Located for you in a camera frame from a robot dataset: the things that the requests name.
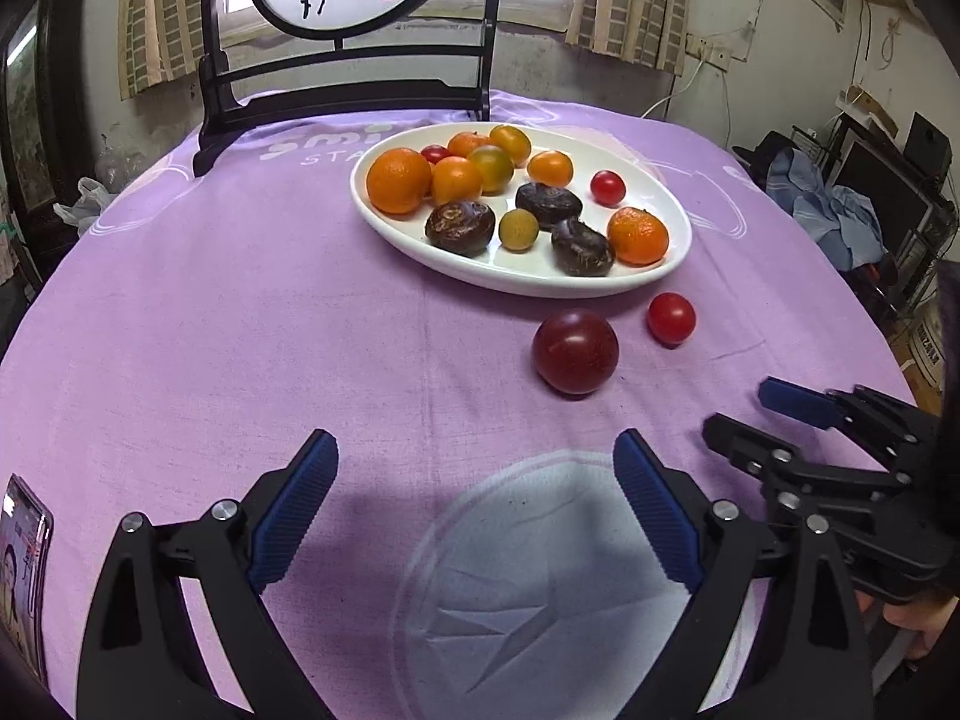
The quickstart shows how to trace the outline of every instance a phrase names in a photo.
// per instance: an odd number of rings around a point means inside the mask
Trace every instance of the orange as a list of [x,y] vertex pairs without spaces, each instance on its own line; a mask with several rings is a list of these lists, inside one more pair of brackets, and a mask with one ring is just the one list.
[[493,141],[491,141],[490,138],[478,132],[458,132],[450,138],[450,142],[446,145],[446,150],[450,151],[454,156],[469,157],[470,152],[473,151],[474,148],[491,146],[492,144]]
[[510,124],[493,127],[490,132],[490,139],[493,141],[493,146],[500,146],[503,151],[510,154],[510,158],[514,161],[514,167],[523,165],[533,150],[530,139],[520,129],[511,127]]
[[424,201],[432,172],[426,157],[411,148],[391,148],[367,171],[367,195],[386,214],[409,214]]
[[433,199],[437,205],[455,200],[477,200],[483,177],[477,165],[464,157],[446,157],[433,169]]
[[534,181],[563,189],[573,180],[573,161],[563,151],[541,151],[530,160],[527,172]]
[[621,208],[607,223],[607,239],[616,258],[627,265],[652,265],[666,254],[670,234],[664,223],[640,208]]

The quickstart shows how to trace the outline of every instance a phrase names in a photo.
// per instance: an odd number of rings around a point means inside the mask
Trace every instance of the blue cloth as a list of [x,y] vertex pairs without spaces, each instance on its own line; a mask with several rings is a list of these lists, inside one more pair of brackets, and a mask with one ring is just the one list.
[[885,249],[868,197],[847,187],[824,186],[820,171],[795,148],[771,162],[767,194],[806,230],[837,271],[879,262]]

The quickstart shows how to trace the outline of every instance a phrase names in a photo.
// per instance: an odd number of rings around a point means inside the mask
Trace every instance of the white oval plate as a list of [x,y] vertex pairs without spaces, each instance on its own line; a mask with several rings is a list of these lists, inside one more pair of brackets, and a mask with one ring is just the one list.
[[[550,234],[542,231],[531,250],[522,254],[502,248],[498,235],[494,233],[486,252],[472,258],[461,257],[440,250],[426,240],[424,225],[434,207],[430,202],[406,217],[381,214],[371,205],[367,196],[367,171],[373,165],[373,160],[384,151],[404,146],[420,151],[432,143],[445,146],[458,132],[476,130],[487,134],[493,127],[496,127],[496,122],[432,124],[430,127],[401,132],[371,148],[357,161],[350,175],[350,192],[364,220],[390,244],[434,271],[478,287],[513,295],[531,295],[534,298],[598,298],[624,293],[664,278],[674,271],[690,251],[693,240],[690,219],[673,194],[656,178],[603,148],[534,127],[520,127],[533,143],[534,154],[556,149],[569,154],[573,160],[573,182],[568,189],[583,201],[581,220],[606,235],[607,221],[618,208],[634,206],[650,211],[666,225],[670,233],[670,247],[664,259],[646,268],[631,268],[616,263],[606,276],[568,276],[554,262]],[[614,170],[627,184],[627,196],[616,208],[604,208],[592,198],[590,180],[599,170]],[[515,207],[517,188],[529,180],[526,170],[518,169],[504,194],[483,198],[496,213],[497,224],[502,215]]]

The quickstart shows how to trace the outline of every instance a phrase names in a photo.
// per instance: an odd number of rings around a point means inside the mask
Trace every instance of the red cherry tomato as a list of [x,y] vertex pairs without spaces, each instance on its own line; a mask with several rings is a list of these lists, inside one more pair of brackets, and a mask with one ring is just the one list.
[[426,161],[431,165],[436,165],[440,160],[453,156],[453,152],[446,146],[437,146],[435,143],[433,146],[424,148],[421,154],[426,157]]
[[600,170],[590,182],[590,191],[593,192],[593,199],[600,205],[613,208],[627,196],[627,185],[612,170]]
[[568,395],[586,395],[613,375],[620,344],[598,314],[563,311],[536,330],[533,356],[536,372],[547,384]]
[[697,326],[697,314],[690,301],[676,293],[657,295],[647,309],[647,327],[665,346],[679,346]]

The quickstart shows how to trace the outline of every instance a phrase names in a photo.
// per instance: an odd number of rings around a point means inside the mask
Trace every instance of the electrical outlet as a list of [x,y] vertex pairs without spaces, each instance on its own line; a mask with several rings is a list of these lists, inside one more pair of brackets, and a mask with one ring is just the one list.
[[702,38],[699,35],[686,36],[686,52],[690,56],[702,59],[709,65],[713,65],[717,70],[724,73],[730,69],[731,52],[726,46],[722,46],[709,38]]
[[686,52],[697,59],[706,59],[710,52],[710,42],[697,35],[686,36]]
[[713,65],[717,70],[724,73],[730,69],[731,50],[719,43],[710,46],[710,52],[707,55],[707,64]]

